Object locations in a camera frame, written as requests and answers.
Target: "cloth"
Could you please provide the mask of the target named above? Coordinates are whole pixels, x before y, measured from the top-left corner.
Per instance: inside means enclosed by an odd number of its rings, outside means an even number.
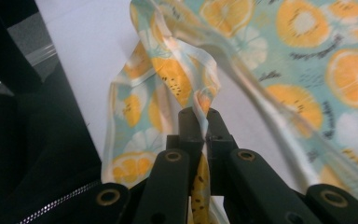
[[[215,48],[304,188],[328,183],[358,199],[358,1],[132,0],[130,11],[141,42],[112,83],[104,182],[147,177],[172,131],[166,92],[193,106],[206,132],[220,85],[205,49]],[[196,188],[206,208],[207,188]],[[200,211],[193,220],[221,222]]]
[[[100,171],[101,161],[61,66],[37,92],[0,94],[0,223],[20,223],[98,180]],[[69,213],[64,210],[62,216]],[[56,223],[56,218],[57,213],[42,219]]]

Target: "orange slice print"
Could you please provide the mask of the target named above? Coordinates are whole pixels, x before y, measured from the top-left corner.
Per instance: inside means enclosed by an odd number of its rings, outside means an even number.
[[[323,121],[321,107],[306,89],[291,85],[271,85],[267,91],[279,102],[296,111],[315,129],[320,129]]]
[[[222,35],[231,37],[253,16],[254,0],[206,0],[200,15]]]
[[[141,102],[136,95],[130,95],[124,100],[124,104],[125,107],[122,109],[122,113],[129,126],[133,127],[141,119]]]
[[[112,160],[110,171],[117,183],[131,188],[144,179],[155,159],[152,152],[127,152]]]
[[[148,108],[149,120],[153,126],[162,133],[161,115],[159,112],[158,92],[155,91]]]
[[[174,59],[153,58],[152,63],[179,104],[185,107],[192,89],[182,66]]]
[[[278,36],[291,47],[314,48],[330,34],[322,11],[305,0],[285,0],[278,10],[276,24]]]
[[[330,59],[325,79],[339,100],[358,108],[358,49],[337,51]]]
[[[330,11],[338,18],[357,18],[358,3],[352,1],[337,0],[329,6]]]

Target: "black plastic part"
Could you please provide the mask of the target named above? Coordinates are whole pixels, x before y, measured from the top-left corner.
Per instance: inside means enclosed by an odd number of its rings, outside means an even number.
[[[252,217],[249,209],[243,203],[240,195],[235,188],[229,188],[230,191],[225,195],[223,206],[226,211],[230,224],[254,224],[255,220]]]
[[[200,163],[204,141],[200,125],[191,107],[179,112],[179,148],[188,154],[190,159],[190,182],[193,182]]]
[[[42,84],[0,18],[0,81],[14,93],[34,92]]]
[[[60,209],[51,209],[48,216],[43,215],[34,222],[118,224],[129,199],[130,192],[126,187],[103,184],[60,204]]]
[[[321,223],[257,153],[234,149],[227,166],[256,223]]]
[[[15,25],[38,11],[34,0],[0,0],[0,18],[6,27]]]
[[[183,150],[158,154],[132,223],[186,223],[189,157]]]
[[[135,217],[136,209],[141,201],[148,178],[130,189],[130,201],[127,203],[125,211],[120,219],[120,224],[132,223]]]
[[[225,195],[228,182],[225,159],[236,144],[219,112],[210,108],[207,119],[209,121],[207,144],[211,171],[211,194]]]
[[[343,189],[314,185],[308,188],[306,201],[324,223],[358,223],[358,200]]]
[[[167,135],[167,146],[165,148],[179,148],[179,135]]]

